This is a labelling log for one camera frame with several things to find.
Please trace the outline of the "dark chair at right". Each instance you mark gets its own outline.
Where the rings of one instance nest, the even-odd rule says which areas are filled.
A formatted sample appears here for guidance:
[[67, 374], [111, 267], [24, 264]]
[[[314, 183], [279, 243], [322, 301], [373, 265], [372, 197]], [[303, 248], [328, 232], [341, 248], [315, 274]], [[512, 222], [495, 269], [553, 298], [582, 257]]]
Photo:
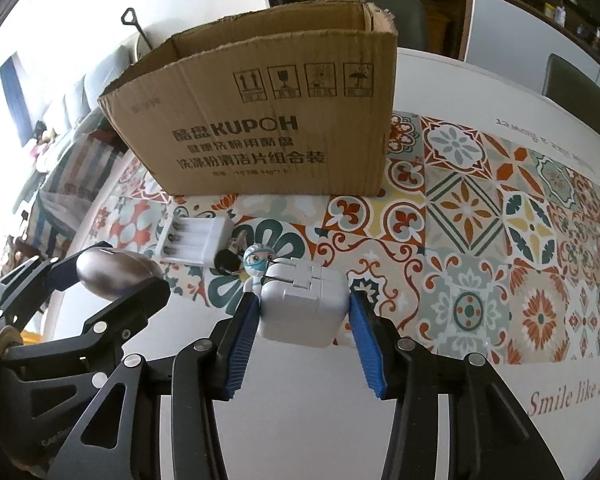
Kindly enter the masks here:
[[600, 136], [600, 87], [555, 53], [547, 60], [542, 95]]

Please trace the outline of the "grey sofa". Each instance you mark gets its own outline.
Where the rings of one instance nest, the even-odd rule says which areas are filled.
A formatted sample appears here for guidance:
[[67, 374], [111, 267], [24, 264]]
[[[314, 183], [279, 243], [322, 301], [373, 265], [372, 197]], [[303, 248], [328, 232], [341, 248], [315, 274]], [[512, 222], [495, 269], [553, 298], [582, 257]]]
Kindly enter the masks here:
[[76, 130], [88, 114], [96, 110], [97, 99], [108, 84], [149, 52], [146, 39], [136, 32], [63, 92], [56, 93], [45, 103], [35, 116], [34, 125], [40, 122], [47, 129], [53, 129], [58, 136]]

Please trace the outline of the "white battery charger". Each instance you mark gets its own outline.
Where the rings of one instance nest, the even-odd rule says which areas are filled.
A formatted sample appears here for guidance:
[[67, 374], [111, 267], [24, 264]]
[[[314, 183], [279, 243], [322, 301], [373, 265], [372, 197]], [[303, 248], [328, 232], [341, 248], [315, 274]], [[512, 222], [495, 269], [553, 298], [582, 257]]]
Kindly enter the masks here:
[[234, 223], [226, 217], [171, 217], [156, 248], [163, 261], [189, 266], [213, 266], [215, 255], [227, 248]]

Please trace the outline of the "brown cardboard box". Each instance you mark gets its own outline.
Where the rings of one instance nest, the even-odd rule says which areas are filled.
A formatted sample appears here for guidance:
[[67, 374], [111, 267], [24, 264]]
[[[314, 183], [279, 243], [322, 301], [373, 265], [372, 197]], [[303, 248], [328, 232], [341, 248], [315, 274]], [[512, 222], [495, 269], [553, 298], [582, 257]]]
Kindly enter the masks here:
[[373, 195], [397, 47], [373, 3], [284, 4], [173, 35], [99, 106], [171, 195]]

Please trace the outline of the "black handled floor tool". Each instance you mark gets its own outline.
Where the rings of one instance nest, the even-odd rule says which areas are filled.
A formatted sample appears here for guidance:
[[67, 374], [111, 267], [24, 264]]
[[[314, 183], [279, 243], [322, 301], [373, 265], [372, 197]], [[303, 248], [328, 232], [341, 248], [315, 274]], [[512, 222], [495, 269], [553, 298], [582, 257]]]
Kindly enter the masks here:
[[152, 50], [154, 48], [148, 36], [146, 35], [146, 32], [144, 32], [142, 26], [140, 26], [140, 22], [138, 21], [135, 9], [132, 8], [132, 6], [129, 6], [125, 9], [125, 11], [121, 15], [120, 20], [123, 25], [132, 26], [136, 29], [136, 31], [140, 35], [140, 38], [144, 40], [144, 43], [146, 44], [146, 47], [148, 47], [149, 50]]

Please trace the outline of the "striped fabric basket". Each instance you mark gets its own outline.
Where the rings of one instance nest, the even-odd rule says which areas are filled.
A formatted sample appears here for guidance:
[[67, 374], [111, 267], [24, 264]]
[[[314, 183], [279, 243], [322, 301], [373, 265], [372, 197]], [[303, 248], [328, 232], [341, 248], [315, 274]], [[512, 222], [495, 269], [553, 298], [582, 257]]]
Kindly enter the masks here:
[[34, 196], [24, 242], [36, 254], [63, 257], [92, 203], [128, 147], [111, 129], [81, 136]]

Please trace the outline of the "metallic egg-shaped device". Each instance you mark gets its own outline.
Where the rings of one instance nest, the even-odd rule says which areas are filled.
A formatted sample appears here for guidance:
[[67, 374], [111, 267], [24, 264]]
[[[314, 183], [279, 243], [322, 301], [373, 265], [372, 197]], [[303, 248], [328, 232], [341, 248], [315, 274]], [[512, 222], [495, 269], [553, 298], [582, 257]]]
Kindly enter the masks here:
[[150, 278], [163, 278], [163, 270], [151, 258], [138, 252], [93, 247], [76, 258], [80, 283], [92, 294], [116, 300]]

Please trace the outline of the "white medic figurine keychain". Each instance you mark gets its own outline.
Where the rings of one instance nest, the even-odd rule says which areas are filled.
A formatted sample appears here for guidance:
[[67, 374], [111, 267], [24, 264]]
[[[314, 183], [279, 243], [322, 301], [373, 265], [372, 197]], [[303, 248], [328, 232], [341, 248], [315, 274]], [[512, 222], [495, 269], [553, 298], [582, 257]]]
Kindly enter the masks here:
[[252, 292], [261, 296], [262, 281], [268, 265], [276, 258], [276, 253], [265, 244], [256, 243], [249, 246], [242, 255], [242, 266], [248, 275], [242, 286], [243, 292]]

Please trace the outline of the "patterned tile table mat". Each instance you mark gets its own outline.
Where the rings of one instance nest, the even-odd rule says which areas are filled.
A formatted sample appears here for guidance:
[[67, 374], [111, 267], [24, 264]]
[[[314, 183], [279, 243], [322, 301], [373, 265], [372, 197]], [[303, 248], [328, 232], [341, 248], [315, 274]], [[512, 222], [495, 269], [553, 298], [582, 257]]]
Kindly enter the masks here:
[[401, 333], [497, 363], [600, 356], [600, 185], [540, 148], [396, 114], [379, 192], [181, 197], [137, 159], [88, 236], [153, 255], [173, 216], [343, 273]]

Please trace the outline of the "white power adapter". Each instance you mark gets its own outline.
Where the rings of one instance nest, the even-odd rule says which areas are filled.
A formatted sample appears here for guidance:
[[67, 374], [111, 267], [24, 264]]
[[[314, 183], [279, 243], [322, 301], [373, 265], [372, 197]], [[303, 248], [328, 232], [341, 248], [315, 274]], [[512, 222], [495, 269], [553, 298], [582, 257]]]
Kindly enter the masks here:
[[309, 260], [278, 258], [260, 289], [260, 333], [283, 344], [326, 348], [348, 313], [349, 295], [341, 272]]

